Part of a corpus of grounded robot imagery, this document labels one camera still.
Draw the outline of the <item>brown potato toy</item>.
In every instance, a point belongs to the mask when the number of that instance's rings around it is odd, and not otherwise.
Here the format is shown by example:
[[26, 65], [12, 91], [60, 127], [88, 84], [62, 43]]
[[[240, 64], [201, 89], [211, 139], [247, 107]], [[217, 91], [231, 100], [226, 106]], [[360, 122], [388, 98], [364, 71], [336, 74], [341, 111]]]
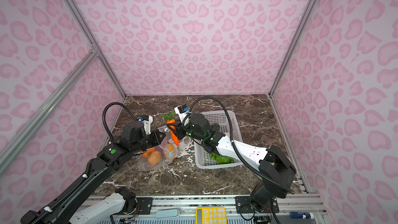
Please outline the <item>brown potato toy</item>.
[[161, 159], [162, 159], [161, 152], [158, 151], [158, 150], [155, 150], [154, 152], [152, 152], [150, 154], [150, 156], [148, 157], [147, 161], [148, 161], [149, 165], [155, 166], [161, 161]]

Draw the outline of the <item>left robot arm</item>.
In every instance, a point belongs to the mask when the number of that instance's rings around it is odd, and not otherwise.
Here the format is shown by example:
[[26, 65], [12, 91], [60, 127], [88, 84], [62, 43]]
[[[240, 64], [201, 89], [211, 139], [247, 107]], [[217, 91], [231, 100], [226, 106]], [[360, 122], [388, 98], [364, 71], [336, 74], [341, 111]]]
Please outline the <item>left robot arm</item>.
[[39, 211], [28, 211], [22, 224], [95, 224], [117, 213], [136, 210], [135, 194], [122, 187], [105, 200], [83, 211], [79, 208], [105, 180], [115, 174], [134, 156], [162, 143], [166, 133], [147, 132], [146, 124], [131, 121], [123, 127], [122, 135], [106, 145], [95, 158], [88, 161], [84, 172], [59, 196]]

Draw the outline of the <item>purple onion toy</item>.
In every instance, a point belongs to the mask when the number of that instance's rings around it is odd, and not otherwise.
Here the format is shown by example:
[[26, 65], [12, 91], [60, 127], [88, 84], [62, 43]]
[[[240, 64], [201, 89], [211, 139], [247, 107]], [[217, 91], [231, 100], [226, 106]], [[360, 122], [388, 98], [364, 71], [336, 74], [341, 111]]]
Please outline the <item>purple onion toy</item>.
[[156, 150], [158, 151], [164, 151], [168, 150], [168, 142], [167, 139], [164, 139], [159, 146], [156, 147]]

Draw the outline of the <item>clear zip top bag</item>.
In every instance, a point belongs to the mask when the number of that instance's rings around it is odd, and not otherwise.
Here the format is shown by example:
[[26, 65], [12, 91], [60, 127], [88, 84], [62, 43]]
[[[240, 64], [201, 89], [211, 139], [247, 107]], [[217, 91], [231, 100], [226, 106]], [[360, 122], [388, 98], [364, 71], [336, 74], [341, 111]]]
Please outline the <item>clear zip top bag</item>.
[[180, 147], [180, 146], [176, 146], [176, 145], [174, 144], [174, 142], [173, 142], [173, 140], [172, 140], [172, 137], [171, 137], [171, 134], [170, 134], [170, 130], [164, 125], [164, 126], [162, 126], [161, 128], [159, 128], [159, 131], [166, 133], [165, 139], [167, 139], [167, 142], [168, 142], [169, 144], [172, 144], [172, 145], [175, 147], [175, 149], [176, 149], [176, 151], [177, 151], [177, 155], [175, 156], [175, 158], [174, 158], [173, 161], [169, 161], [169, 160], [167, 160], [167, 159], [165, 158], [164, 151], [161, 151], [162, 159], [161, 159], [161, 161], [160, 161], [157, 165], [155, 165], [155, 166], [149, 165], [149, 164], [148, 164], [148, 161], [147, 161], [148, 158], [144, 158], [142, 155], [140, 155], [140, 156], [138, 157], [138, 170], [139, 170], [139, 171], [149, 172], [149, 171], [156, 170], [156, 169], [158, 169], [158, 168], [160, 168], [160, 167], [163, 167], [163, 166], [168, 166], [169, 164], [171, 164], [172, 162], [174, 162], [174, 161], [179, 157], [179, 155], [181, 154], [181, 147]]

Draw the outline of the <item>green lettuce toy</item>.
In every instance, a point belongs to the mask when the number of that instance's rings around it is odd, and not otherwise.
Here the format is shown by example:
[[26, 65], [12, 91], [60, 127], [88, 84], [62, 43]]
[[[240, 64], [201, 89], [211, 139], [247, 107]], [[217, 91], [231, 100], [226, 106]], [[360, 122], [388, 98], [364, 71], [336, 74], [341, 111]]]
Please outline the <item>green lettuce toy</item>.
[[228, 156], [222, 156], [222, 155], [217, 155], [215, 153], [211, 153], [210, 158], [219, 164], [229, 164], [234, 161], [234, 158], [228, 157]]

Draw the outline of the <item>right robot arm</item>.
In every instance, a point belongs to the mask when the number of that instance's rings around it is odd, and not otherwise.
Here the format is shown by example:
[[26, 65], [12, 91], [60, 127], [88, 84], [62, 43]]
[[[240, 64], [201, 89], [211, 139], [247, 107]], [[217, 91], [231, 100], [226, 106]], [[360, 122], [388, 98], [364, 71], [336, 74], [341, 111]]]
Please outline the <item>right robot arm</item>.
[[296, 168], [275, 145], [257, 147], [236, 141], [217, 123], [209, 123], [203, 114], [192, 114], [167, 127], [179, 139], [188, 137], [210, 155], [229, 157], [240, 161], [262, 179], [249, 196], [249, 206], [262, 213], [272, 209], [276, 198], [293, 194], [291, 186]]

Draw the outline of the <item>orange carrot toy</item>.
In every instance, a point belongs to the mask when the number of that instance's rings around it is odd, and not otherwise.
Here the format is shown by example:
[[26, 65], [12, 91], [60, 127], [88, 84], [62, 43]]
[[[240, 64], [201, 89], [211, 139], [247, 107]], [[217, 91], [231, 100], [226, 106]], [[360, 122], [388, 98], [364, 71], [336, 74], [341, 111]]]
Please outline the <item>orange carrot toy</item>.
[[[175, 111], [173, 110], [173, 111], [171, 111], [168, 115], [162, 115], [161, 117], [163, 118], [163, 119], [165, 119], [166, 120], [166, 123], [168, 123], [169, 121], [171, 121], [171, 122], [175, 122], [176, 120], [174, 119], [174, 116], [176, 115], [176, 113], [175, 113]], [[169, 128], [169, 130], [173, 130], [173, 132], [175, 132], [176, 133], [176, 128], [175, 127], [171, 127], [171, 128]], [[179, 139], [173, 139], [172, 138], [172, 140], [173, 140], [173, 142], [174, 142], [174, 144], [176, 145], [176, 146], [179, 146]]]

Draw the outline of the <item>green cucumber toy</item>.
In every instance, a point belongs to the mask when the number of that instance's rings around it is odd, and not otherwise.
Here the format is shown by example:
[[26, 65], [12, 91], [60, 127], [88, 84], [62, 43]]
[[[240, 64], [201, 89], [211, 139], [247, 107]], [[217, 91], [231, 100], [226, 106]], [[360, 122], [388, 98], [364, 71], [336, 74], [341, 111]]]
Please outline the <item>green cucumber toy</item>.
[[219, 132], [219, 130], [220, 130], [220, 125], [218, 123], [213, 123], [210, 125], [210, 127], [211, 127], [211, 130], [214, 132]]

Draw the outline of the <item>orange pumpkin toy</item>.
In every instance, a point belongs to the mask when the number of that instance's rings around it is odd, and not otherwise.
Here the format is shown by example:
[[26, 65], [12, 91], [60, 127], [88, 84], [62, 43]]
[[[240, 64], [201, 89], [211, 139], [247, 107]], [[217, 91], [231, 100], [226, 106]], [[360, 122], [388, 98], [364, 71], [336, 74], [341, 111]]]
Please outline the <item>orange pumpkin toy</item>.
[[141, 155], [142, 155], [144, 158], [148, 158], [154, 151], [155, 151], [155, 148], [152, 147], [152, 148], [149, 148], [147, 151], [141, 153]]

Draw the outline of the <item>yellow-orange squash toy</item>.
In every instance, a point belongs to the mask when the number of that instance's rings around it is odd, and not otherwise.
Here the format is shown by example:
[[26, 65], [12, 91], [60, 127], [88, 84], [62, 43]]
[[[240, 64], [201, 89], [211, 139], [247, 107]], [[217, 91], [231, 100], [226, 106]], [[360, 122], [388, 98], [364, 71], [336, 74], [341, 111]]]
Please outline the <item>yellow-orange squash toy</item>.
[[172, 144], [167, 144], [164, 149], [165, 158], [169, 161], [173, 161], [177, 155], [177, 151]]

